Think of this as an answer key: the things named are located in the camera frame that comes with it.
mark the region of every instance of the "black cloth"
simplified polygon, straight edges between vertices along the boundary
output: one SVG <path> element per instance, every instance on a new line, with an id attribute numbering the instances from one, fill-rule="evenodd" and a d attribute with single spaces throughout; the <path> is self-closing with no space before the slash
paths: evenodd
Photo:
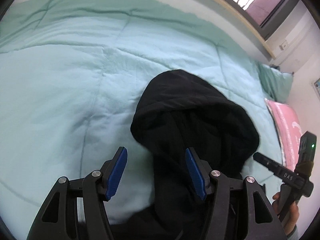
<path id="1" fill-rule="evenodd" d="M 112 226 L 117 240 L 199 239 L 208 208 L 192 185 L 186 148 L 194 147 L 213 170 L 239 178 L 259 145 L 241 106 L 183 70 L 151 80 L 137 105 L 131 133 L 153 155 L 155 200 L 125 224 Z"/>

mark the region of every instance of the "metal screw head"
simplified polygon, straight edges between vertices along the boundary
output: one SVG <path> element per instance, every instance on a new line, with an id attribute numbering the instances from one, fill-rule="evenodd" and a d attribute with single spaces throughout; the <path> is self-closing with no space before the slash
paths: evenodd
<path id="1" fill-rule="evenodd" d="M 66 177 L 61 177 L 59 180 L 58 180 L 58 182 L 59 183 L 65 183 L 67 181 L 67 178 Z"/>
<path id="2" fill-rule="evenodd" d="M 100 171 L 94 171 L 91 173 L 92 176 L 94 177 L 99 177 L 101 175 L 101 172 Z"/>
<path id="3" fill-rule="evenodd" d="M 220 171 L 211 171 L 212 176 L 219 177 L 220 174 L 221 174 Z"/>
<path id="4" fill-rule="evenodd" d="M 255 182 L 255 179 L 254 179 L 254 177 L 247 177 L 247 182 L 249 182 L 249 183 L 254 183 Z"/>

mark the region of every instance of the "electrical outlet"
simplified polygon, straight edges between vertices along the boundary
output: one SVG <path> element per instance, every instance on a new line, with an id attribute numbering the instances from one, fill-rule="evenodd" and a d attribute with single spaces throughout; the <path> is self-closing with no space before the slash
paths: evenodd
<path id="1" fill-rule="evenodd" d="M 287 40 L 285 40 L 279 47 L 280 47 L 281 50 L 286 50 L 287 47 L 288 47 L 288 42 L 287 42 Z"/>

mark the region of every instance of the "handheld device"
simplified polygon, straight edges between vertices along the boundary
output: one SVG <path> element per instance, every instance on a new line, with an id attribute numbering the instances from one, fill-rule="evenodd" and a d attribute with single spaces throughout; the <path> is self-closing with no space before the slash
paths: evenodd
<path id="1" fill-rule="evenodd" d="M 212 170 L 193 148 L 185 160 L 194 190 L 208 207 L 200 240 L 286 240 L 262 187 L 253 177 L 231 179 Z M 114 240 L 103 202 L 115 195 L 127 162 L 120 147 L 112 160 L 85 178 L 60 177 L 42 204 L 27 240 L 80 239 L 77 197 L 83 198 L 89 239 Z"/>
<path id="2" fill-rule="evenodd" d="M 281 185 L 278 209 L 279 220 L 284 226 L 290 218 L 289 208 L 295 201 L 299 202 L 302 196 L 310 197 L 313 191 L 313 183 L 309 180 L 313 168 L 313 160 L 316 152 L 316 135 L 307 131 L 301 136 L 299 146 L 299 159 L 294 171 L 257 152 L 253 159 L 284 182 Z"/>

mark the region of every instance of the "human hand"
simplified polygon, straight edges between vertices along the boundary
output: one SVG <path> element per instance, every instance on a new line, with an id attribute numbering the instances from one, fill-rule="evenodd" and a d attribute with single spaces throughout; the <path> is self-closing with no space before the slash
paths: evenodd
<path id="1" fill-rule="evenodd" d="M 279 214 L 279 210 L 278 210 L 279 197 L 280 197 L 280 192 L 276 193 L 272 197 L 275 200 L 272 203 L 272 207 L 275 210 L 276 214 Z M 299 208 L 295 202 L 293 202 L 292 205 L 290 206 L 289 212 L 290 212 L 290 218 L 289 218 L 288 222 L 286 223 L 286 225 L 284 226 L 284 232 L 286 235 L 290 234 L 294 230 L 294 227 L 295 227 L 295 225 L 298 221 L 299 215 L 300 215 Z"/>

